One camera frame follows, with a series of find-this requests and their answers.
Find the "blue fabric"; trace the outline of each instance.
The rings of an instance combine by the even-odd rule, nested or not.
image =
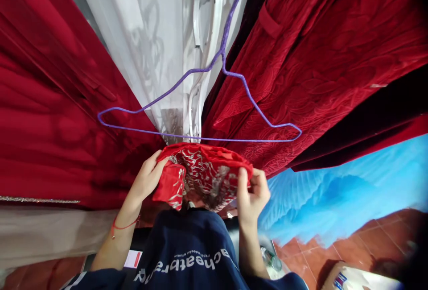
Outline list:
[[[268,181],[271,199],[259,228],[280,244],[317,236],[329,247],[371,219],[411,207],[428,212],[428,134],[346,164],[288,169]]]
[[[232,240],[220,216],[209,211],[162,212],[144,247],[132,289],[307,290],[295,273],[280,280],[241,275]],[[84,272],[64,286],[72,290],[121,289],[125,272]]]

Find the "person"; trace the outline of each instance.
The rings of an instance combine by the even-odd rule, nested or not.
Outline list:
[[[121,289],[122,271],[131,246],[141,204],[156,188],[168,158],[161,151],[146,160],[89,272],[72,278],[63,289]],[[174,209],[156,217],[136,269],[132,289],[307,289],[295,273],[270,280],[257,236],[257,219],[270,198],[264,172],[254,169],[252,191],[248,174],[239,169],[237,204],[239,266],[232,240],[221,217],[210,211]]]

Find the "fingers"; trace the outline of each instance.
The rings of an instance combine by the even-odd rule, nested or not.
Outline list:
[[[162,171],[164,170],[165,164],[168,162],[169,158],[165,157],[162,161],[159,161],[155,168],[152,171],[152,178],[154,181],[159,181],[162,175]]]
[[[245,197],[248,195],[248,173],[247,170],[243,167],[239,168],[238,175],[238,192],[237,197]]]
[[[157,163],[156,159],[159,157],[161,152],[161,150],[158,150],[152,156],[146,159],[141,167],[140,172],[142,172],[144,175],[149,175],[150,172],[155,168]]]
[[[253,177],[251,178],[251,185],[257,186],[259,193],[261,195],[270,196],[268,181],[266,180],[266,175],[262,170],[258,170],[257,168],[253,169]]]

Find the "white sheer curtain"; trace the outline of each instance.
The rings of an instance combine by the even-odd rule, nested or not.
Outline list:
[[[97,253],[119,210],[0,207],[0,269]]]
[[[87,2],[112,59],[144,106],[170,89],[188,69],[210,63],[233,0],[220,0],[217,6],[214,0]],[[239,29],[241,3],[229,38]],[[172,94],[146,110],[156,128],[166,133],[200,135],[203,103],[219,70],[217,63],[211,73],[189,76]],[[164,139],[169,144],[181,141]]]

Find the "hand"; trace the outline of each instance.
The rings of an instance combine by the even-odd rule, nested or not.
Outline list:
[[[162,151],[158,150],[151,157],[144,161],[135,181],[129,191],[129,194],[133,195],[140,203],[152,193],[159,179],[161,178],[162,171],[168,157],[160,162],[156,162],[158,156]]]
[[[268,203],[271,193],[262,170],[254,169],[250,183],[253,193],[248,191],[247,170],[241,167],[239,169],[237,193],[239,225],[257,228],[257,219]]]

